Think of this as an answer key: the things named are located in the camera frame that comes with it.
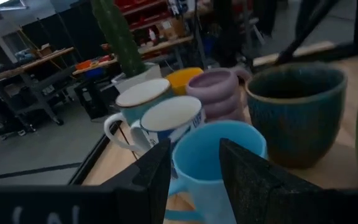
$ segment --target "potted cactus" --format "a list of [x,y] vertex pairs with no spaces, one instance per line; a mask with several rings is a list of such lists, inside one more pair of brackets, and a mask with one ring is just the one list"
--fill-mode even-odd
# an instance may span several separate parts
[[121,93],[153,78],[160,78],[158,65],[144,64],[128,23],[113,0],[91,0],[93,15],[104,33],[112,52],[121,64],[125,78],[116,87]]

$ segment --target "gray floor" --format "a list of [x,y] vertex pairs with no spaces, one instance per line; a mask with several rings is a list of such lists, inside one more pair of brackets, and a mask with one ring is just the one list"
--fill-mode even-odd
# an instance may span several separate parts
[[[82,162],[103,133],[102,123],[90,121],[78,101],[59,108],[65,124],[48,121],[35,133],[0,138],[0,174]],[[66,184],[75,169],[0,179],[6,184]]]
[[[259,49],[261,55],[279,52],[293,40],[298,5],[297,0],[290,0],[289,8],[278,12],[272,38],[266,38],[266,44]],[[304,45],[323,40],[334,43],[351,41],[355,10],[356,0],[342,0]],[[103,125],[91,122],[78,101],[63,105],[60,111],[60,116],[65,120],[63,126],[48,122],[36,133],[5,141],[0,139],[0,174],[83,161],[101,137]],[[5,178],[0,179],[0,185],[66,184],[75,170]]]

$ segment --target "lavender stacked mug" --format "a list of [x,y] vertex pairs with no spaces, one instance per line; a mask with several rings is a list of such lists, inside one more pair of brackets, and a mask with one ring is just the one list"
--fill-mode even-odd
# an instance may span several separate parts
[[243,110],[247,102],[241,102],[237,76],[245,81],[251,77],[241,67],[214,68],[188,82],[186,93],[202,102],[207,122],[226,119],[245,121]]

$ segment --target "metal shelf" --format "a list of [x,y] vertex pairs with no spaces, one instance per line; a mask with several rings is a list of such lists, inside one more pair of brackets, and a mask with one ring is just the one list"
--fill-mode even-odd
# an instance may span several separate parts
[[138,29],[144,29],[144,28],[147,28],[147,27],[149,27],[149,26],[159,24],[160,22],[163,22],[163,21],[165,21],[165,20],[168,19],[168,18],[169,18],[169,16],[166,17],[166,18],[163,18],[163,19],[159,19],[159,20],[157,20],[157,21],[155,21],[155,22],[151,22],[151,23],[149,23],[149,24],[145,24],[145,25],[142,25],[142,26],[140,26],[140,27],[133,28],[133,29],[131,29],[131,32],[133,32],[133,31],[135,31],[135,30],[138,30]]
[[141,7],[138,7],[138,8],[136,8],[136,9],[132,9],[132,10],[129,10],[129,11],[127,11],[127,12],[124,12],[122,15],[127,16],[127,15],[129,15],[129,14],[132,14],[132,13],[135,13],[135,12],[139,12],[139,11],[142,11],[142,10],[144,10],[144,9],[147,9],[147,8],[150,8],[150,7],[153,7],[153,6],[157,6],[157,5],[159,5],[159,4],[161,4],[161,3],[164,3],[164,2],[166,2],[166,1],[165,1],[165,0],[155,1],[155,2],[150,3],[150,4],[147,4],[147,5],[145,5],[145,6],[141,6]]

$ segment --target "ceiling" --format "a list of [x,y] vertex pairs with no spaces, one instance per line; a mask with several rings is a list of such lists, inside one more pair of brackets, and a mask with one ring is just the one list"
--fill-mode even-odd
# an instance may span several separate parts
[[24,0],[0,0],[0,11],[27,9]]
[[[19,26],[67,10],[70,8],[70,4],[75,1],[77,0],[22,0],[28,6],[26,10],[0,11],[0,37],[17,31]],[[17,4],[18,2],[20,1],[12,0],[9,4]]]

